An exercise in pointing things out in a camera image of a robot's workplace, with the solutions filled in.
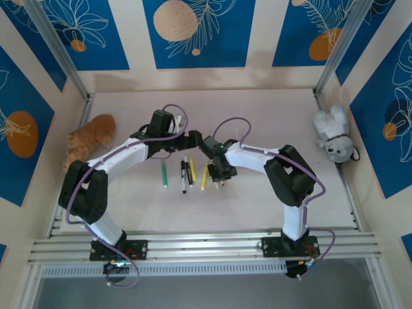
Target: white plush toy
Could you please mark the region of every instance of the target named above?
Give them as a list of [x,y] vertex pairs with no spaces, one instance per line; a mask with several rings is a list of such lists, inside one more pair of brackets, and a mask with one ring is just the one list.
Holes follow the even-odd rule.
[[332,106],[329,114],[318,111],[314,124],[321,137],[316,142],[319,147],[326,149],[332,161],[340,164],[349,159],[359,160],[358,150],[349,137],[348,116],[343,106],[338,104]]

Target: marker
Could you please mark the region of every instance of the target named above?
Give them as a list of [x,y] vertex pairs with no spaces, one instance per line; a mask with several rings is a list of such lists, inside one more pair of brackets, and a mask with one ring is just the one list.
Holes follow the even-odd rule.
[[191,167],[189,166],[189,161],[186,156],[183,157],[183,160],[185,161],[185,169],[186,169],[187,180],[189,181],[189,187],[193,188],[193,180],[192,180],[192,174],[191,174]]
[[186,177],[185,177],[185,162],[180,161],[180,170],[182,171],[182,192],[186,194]]
[[189,163],[191,165],[192,179],[196,182],[196,169],[194,168],[194,162],[192,156],[189,157]]
[[204,190],[206,188],[206,181],[207,177],[209,175],[209,170],[207,169],[207,165],[205,166],[205,169],[203,170],[203,180],[201,181],[201,189]]
[[167,189],[167,172],[165,160],[162,160],[163,188]]

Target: cable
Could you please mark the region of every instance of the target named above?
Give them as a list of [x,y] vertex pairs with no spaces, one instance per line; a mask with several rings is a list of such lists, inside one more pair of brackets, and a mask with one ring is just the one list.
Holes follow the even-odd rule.
[[330,230],[330,229],[322,229],[322,228],[320,228],[320,227],[310,227],[309,229],[310,229],[310,230],[317,230],[317,231],[321,231],[321,232],[329,232],[330,234],[332,234],[332,241],[330,242],[328,248],[327,248],[327,249],[323,252],[323,254],[317,259],[317,263],[313,264],[312,267],[308,268],[308,270],[307,270],[303,275],[300,276],[300,279],[303,278],[303,277],[305,277],[305,276],[307,276],[308,273],[309,273],[312,269],[314,269],[314,267],[318,264],[318,262],[321,262],[321,261],[325,258],[325,256],[328,255],[330,249],[332,249],[333,245],[335,244],[335,240],[336,240],[336,234],[334,233],[333,230]]
[[150,159],[166,160],[166,159],[168,159],[171,155],[172,155],[172,153],[169,153],[169,155],[168,155],[168,156],[165,156],[164,158],[157,158],[157,157],[151,156]]
[[218,127],[214,130],[212,137],[214,138],[214,136],[216,135],[216,133],[218,132],[218,129],[225,124],[226,122],[232,121],[232,120],[243,120],[244,122],[246,122],[249,125],[249,129],[247,130],[246,134],[242,136],[242,138],[239,141],[239,145],[243,144],[243,141],[245,140],[245,138],[249,135],[250,131],[252,130],[252,124],[250,123],[249,120],[247,120],[246,118],[243,117],[232,117],[229,119],[226,119],[225,121],[223,121],[220,125],[218,125]]
[[[313,201],[316,198],[320,198],[322,195],[324,195],[326,193],[326,187],[324,186],[324,184],[322,183],[322,181],[320,181],[320,179],[318,179],[318,177],[316,177],[316,175],[312,172],[310,172],[307,168],[305,168],[304,166],[302,166],[301,164],[289,159],[287,156],[284,156],[280,153],[273,153],[272,151],[267,151],[265,152],[264,150],[260,150],[260,149],[255,149],[255,148],[249,148],[249,147],[242,147],[244,150],[247,151],[253,151],[255,153],[261,153],[261,154],[268,154],[268,155],[273,155],[276,156],[286,162],[288,162],[289,164],[292,164],[293,166],[297,167],[298,169],[300,169],[302,172],[304,172],[305,174],[307,174],[311,179],[313,179],[322,189],[322,191],[318,194],[315,194],[311,197],[309,197],[305,202],[304,202],[304,209],[303,209],[303,225],[306,226],[306,222],[308,221],[308,205],[311,201]],[[330,249],[333,247],[333,245],[335,244],[335,233],[332,230],[328,230],[328,229],[320,229],[320,228],[316,228],[316,227],[308,227],[309,230],[322,230],[325,232],[329,232],[332,234],[332,242],[329,244],[329,247],[325,250],[325,252],[321,255],[321,257],[318,259],[318,261],[322,261],[324,259],[324,257],[327,255],[327,253],[330,251]]]
[[[173,135],[173,136],[161,137],[161,138],[148,138],[148,139],[146,139],[146,140],[138,140],[137,142],[133,142],[133,143],[127,145],[127,146],[124,145],[123,147],[120,147],[120,148],[116,149],[116,150],[113,151],[112,153],[109,153],[108,155],[106,155],[105,157],[103,157],[103,159],[101,159],[101,161],[97,162],[95,165],[93,165],[92,167],[90,167],[90,168],[84,173],[83,177],[80,179],[80,181],[79,181],[78,184],[76,185],[76,188],[74,189],[73,193],[71,194],[69,203],[68,203],[67,208],[66,208],[66,215],[65,215],[65,220],[66,220],[66,223],[67,223],[67,224],[69,224],[69,225],[73,225],[73,224],[85,224],[85,223],[82,222],[82,221],[76,221],[76,222],[70,221],[70,210],[71,210],[71,208],[72,208],[72,206],[73,206],[73,202],[74,202],[74,200],[75,200],[75,198],[76,198],[77,193],[79,192],[80,188],[82,187],[82,184],[84,183],[84,181],[86,180],[86,178],[87,178],[98,166],[100,166],[101,164],[103,164],[106,160],[109,160],[109,159],[112,158],[113,156],[119,154],[119,153],[122,152],[123,150],[127,149],[128,147],[133,147],[133,146],[136,146],[136,145],[138,145],[138,144],[147,143],[147,142],[163,142],[163,141],[166,141],[166,140],[173,140],[173,139],[178,138],[180,135],[182,135],[182,134],[185,133],[185,130],[187,129],[187,124],[188,124],[188,117],[187,117],[186,111],[185,111],[182,107],[180,107],[179,105],[176,105],[176,104],[167,104],[167,105],[165,105],[165,106],[163,107],[163,110],[165,110],[166,108],[168,108],[168,107],[170,107],[170,106],[173,106],[173,107],[176,107],[176,108],[180,109],[180,110],[182,111],[182,113],[185,115],[186,121],[185,121],[185,125],[183,126],[182,130],[181,130],[178,134]],[[110,245],[109,243],[107,243],[106,241],[104,241],[103,239],[101,239],[101,238],[100,238],[96,233],[94,233],[86,224],[85,224],[85,227],[86,227],[86,229],[87,229],[89,232],[91,232],[91,234],[92,234],[93,236],[95,236],[95,237],[97,238],[97,240],[98,240],[99,242],[101,242],[104,246],[106,246],[106,247],[109,248],[110,250],[113,250],[114,252],[116,252],[117,254],[119,254],[120,256],[122,256],[126,261],[128,261],[129,263],[131,263],[131,264],[134,266],[134,268],[136,269],[136,271],[137,271],[136,280],[135,280],[135,282],[131,283],[130,285],[117,285],[117,284],[115,284],[115,283],[111,283],[111,282],[108,280],[108,276],[106,276],[106,281],[108,282],[108,285],[114,286],[114,287],[117,287],[117,288],[131,288],[131,287],[135,286],[135,285],[139,282],[139,279],[140,279],[139,269],[138,269],[136,263],[135,263],[130,257],[128,257],[127,255],[125,255],[123,252],[119,251],[117,248],[115,248],[114,246]]]
[[[249,129],[246,132],[246,134],[241,138],[241,140],[239,141],[239,145],[242,146],[243,141],[245,140],[245,138],[249,135],[250,131],[252,130],[252,124],[250,123],[249,120],[247,120],[246,118],[243,117],[232,117],[229,119],[226,119],[225,121],[223,121],[220,125],[218,125],[218,127],[214,130],[213,132],[213,136],[214,137],[216,135],[216,133],[218,132],[218,129],[225,124],[226,122],[229,122],[231,120],[235,120],[235,119],[239,119],[239,120],[243,120],[245,121],[248,125],[249,125]],[[326,187],[324,186],[324,184],[322,183],[322,181],[320,181],[320,179],[318,179],[318,177],[316,177],[316,175],[312,172],[310,172],[307,168],[305,168],[304,166],[302,166],[301,164],[289,159],[287,156],[283,156],[279,153],[273,153],[273,152],[265,152],[264,150],[260,150],[260,149],[254,149],[254,148],[249,148],[249,147],[242,147],[244,150],[248,150],[248,151],[253,151],[255,153],[262,153],[264,155],[270,154],[273,156],[276,156],[286,162],[288,162],[289,164],[292,164],[293,166],[297,167],[298,169],[300,169],[302,172],[304,172],[305,174],[307,174],[311,179],[313,179],[322,189],[322,191],[314,196],[309,197],[305,202],[304,202],[304,208],[303,208],[303,225],[307,227],[307,221],[308,221],[308,205],[311,201],[313,201],[316,198],[320,198],[322,195],[324,195],[326,193]],[[327,255],[327,253],[329,253],[330,249],[333,247],[333,245],[335,244],[335,239],[336,239],[336,235],[332,230],[328,230],[328,229],[320,229],[320,228],[316,228],[316,227],[307,227],[310,230],[321,230],[321,231],[325,231],[325,232],[329,232],[332,234],[332,242],[329,244],[329,247],[325,250],[325,252],[321,255],[321,257],[319,257],[318,261],[322,261],[324,259],[324,257]]]

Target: stuffed animal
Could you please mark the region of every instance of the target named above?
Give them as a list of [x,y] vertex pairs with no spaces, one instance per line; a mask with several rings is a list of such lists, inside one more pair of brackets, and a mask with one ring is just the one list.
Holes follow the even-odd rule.
[[358,150],[349,137],[348,116],[343,106],[332,106],[329,114],[318,111],[314,124],[321,137],[316,142],[326,149],[332,161],[341,164],[349,159],[359,160]]
[[109,146],[116,122],[111,115],[96,116],[92,121],[70,133],[67,137],[68,150],[63,163],[63,171],[66,173],[69,166],[75,160],[85,162],[100,144]]

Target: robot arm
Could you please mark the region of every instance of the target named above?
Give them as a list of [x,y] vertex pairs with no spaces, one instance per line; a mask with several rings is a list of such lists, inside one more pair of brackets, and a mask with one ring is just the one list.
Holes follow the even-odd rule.
[[[208,169],[214,182],[236,176],[238,174],[236,167],[252,169],[268,176],[276,196],[284,204],[285,222],[280,239],[274,241],[275,247],[280,246],[280,250],[276,247],[271,251],[272,253],[267,254],[265,252],[269,250],[264,250],[264,256],[306,256],[302,248],[308,244],[309,238],[314,237],[308,236],[304,222],[303,202],[313,192],[315,182],[302,170],[277,156],[279,154],[284,158],[287,157],[313,173],[296,149],[289,145],[282,149],[263,149],[240,145],[237,140],[228,140],[221,144],[211,136],[202,140],[201,133],[197,131],[189,131],[188,136],[182,134],[167,140],[159,140],[159,138],[174,136],[176,124],[173,129],[170,129],[173,119],[172,114],[157,110],[153,114],[151,123],[144,126],[147,127],[145,132],[141,129],[132,134],[125,143],[100,158],[88,162],[73,162],[64,179],[59,205],[68,208],[76,186],[93,167],[94,170],[87,176],[74,197],[70,214],[80,218],[94,234],[119,251],[127,254],[126,252],[133,249],[132,251],[136,252],[136,243],[139,241],[126,240],[126,233],[106,212],[108,184],[130,167],[147,160],[161,149],[172,153],[176,150],[199,147],[213,161],[208,165]],[[90,260],[107,261],[118,258],[115,252],[106,249],[98,241],[92,241],[91,245],[91,252],[96,254],[93,259],[91,255]],[[145,259],[145,254],[139,256],[139,259]]]
[[[296,149],[290,145],[282,149],[241,146],[236,140],[221,144],[211,136],[203,141],[200,149],[213,161],[208,169],[214,182],[237,175],[236,167],[252,169],[268,176],[276,196],[284,205],[282,244],[289,254],[295,253],[308,236],[304,201],[313,193],[315,181],[276,154],[286,156],[313,173]],[[292,171],[288,173],[286,169],[290,167]]]
[[126,242],[126,233],[115,224],[106,212],[108,185],[117,176],[132,166],[147,160],[162,149],[172,153],[199,146],[202,138],[201,133],[197,131],[189,131],[189,136],[185,136],[183,133],[170,139],[176,126],[179,124],[175,123],[172,114],[156,110],[150,124],[144,126],[146,127],[145,132],[141,129],[132,134],[126,142],[100,158],[87,162],[73,162],[64,179],[59,205],[67,209],[77,184],[86,172],[94,167],[76,194],[70,214],[80,218],[100,239],[122,250]]

